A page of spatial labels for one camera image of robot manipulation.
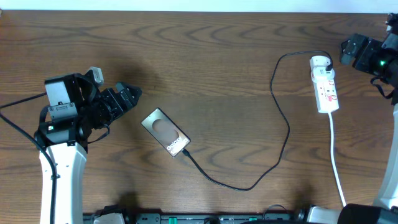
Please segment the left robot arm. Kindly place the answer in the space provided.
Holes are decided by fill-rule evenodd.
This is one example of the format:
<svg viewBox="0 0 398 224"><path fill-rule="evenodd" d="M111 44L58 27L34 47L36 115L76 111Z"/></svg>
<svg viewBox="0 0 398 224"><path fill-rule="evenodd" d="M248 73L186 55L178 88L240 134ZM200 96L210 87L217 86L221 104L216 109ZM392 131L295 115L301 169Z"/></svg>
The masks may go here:
<svg viewBox="0 0 398 224"><path fill-rule="evenodd" d="M142 90L124 82L100 91L101 74L90 70L47 79L49 105L35 140L42 167L41 223L83 223L83 174L93 130L109 129L133 109Z"/></svg>

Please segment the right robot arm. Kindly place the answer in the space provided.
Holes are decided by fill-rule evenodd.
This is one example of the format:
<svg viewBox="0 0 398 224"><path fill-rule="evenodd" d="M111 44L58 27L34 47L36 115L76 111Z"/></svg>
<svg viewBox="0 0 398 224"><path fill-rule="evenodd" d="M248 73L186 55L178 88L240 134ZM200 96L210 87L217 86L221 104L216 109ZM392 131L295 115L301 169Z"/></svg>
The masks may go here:
<svg viewBox="0 0 398 224"><path fill-rule="evenodd" d="M372 76L370 84L392 105L392 124L397 125L397 14L386 19L386 37L376 40L355 33L340 45L340 63L352 65ZM339 108L336 97L335 71L324 56L310 59L311 79L319 113L331 116ZM397 130L379 192L372 205L347 203L335 162L335 147L330 146L330 159L342 209L311 207L303 216L307 223L397 223Z"/></svg>

